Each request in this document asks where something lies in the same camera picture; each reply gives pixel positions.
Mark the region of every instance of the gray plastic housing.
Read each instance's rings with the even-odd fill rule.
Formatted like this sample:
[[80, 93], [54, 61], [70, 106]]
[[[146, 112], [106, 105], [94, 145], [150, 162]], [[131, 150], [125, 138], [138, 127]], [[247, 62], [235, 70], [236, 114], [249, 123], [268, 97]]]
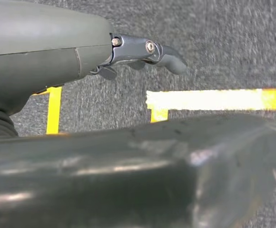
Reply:
[[15, 114], [33, 93], [86, 76], [111, 55], [112, 30], [99, 16], [0, 0], [0, 110]]

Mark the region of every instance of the yellow tape line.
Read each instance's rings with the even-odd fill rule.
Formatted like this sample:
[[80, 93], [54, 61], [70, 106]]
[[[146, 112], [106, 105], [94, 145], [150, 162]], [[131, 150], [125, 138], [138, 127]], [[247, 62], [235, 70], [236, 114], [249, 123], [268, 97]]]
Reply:
[[276, 110], [276, 89], [147, 91], [151, 122], [168, 119], [169, 110]]
[[58, 134], [61, 93], [62, 87], [51, 87], [45, 92], [37, 94], [49, 94], [46, 134]]

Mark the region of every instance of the shiny metal surface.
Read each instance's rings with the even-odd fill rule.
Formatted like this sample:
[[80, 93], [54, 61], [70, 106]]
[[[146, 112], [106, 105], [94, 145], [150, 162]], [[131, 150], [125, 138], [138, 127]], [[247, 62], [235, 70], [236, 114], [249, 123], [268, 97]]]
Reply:
[[0, 139], [0, 228], [233, 228], [276, 186], [276, 123], [203, 116]]

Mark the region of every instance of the yellow floor marking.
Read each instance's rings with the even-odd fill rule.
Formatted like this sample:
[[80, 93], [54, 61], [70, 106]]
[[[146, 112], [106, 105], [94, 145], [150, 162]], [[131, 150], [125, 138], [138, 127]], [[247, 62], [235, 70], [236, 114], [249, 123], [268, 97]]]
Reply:
[[168, 119], [168, 110], [276, 110], [276, 89], [147, 91], [151, 122]]
[[57, 88], [51, 87], [43, 93], [33, 94], [33, 95], [49, 94], [46, 134], [58, 134], [61, 92], [62, 92], [62, 87], [57, 87]]
[[159, 122], [167, 120], [169, 110], [167, 109], [153, 109], [150, 114], [150, 122]]

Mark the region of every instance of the metal bracket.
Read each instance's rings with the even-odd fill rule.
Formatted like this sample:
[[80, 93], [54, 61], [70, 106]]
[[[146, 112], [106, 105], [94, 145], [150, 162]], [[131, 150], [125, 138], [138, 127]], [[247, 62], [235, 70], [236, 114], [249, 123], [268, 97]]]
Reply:
[[112, 80], [117, 73], [111, 66], [119, 64], [127, 64], [136, 70], [144, 68], [145, 63], [163, 66], [175, 75], [182, 74], [187, 69], [187, 63], [175, 49], [147, 38], [114, 34], [112, 35], [112, 46], [113, 52], [110, 58], [89, 74], [100, 74]]

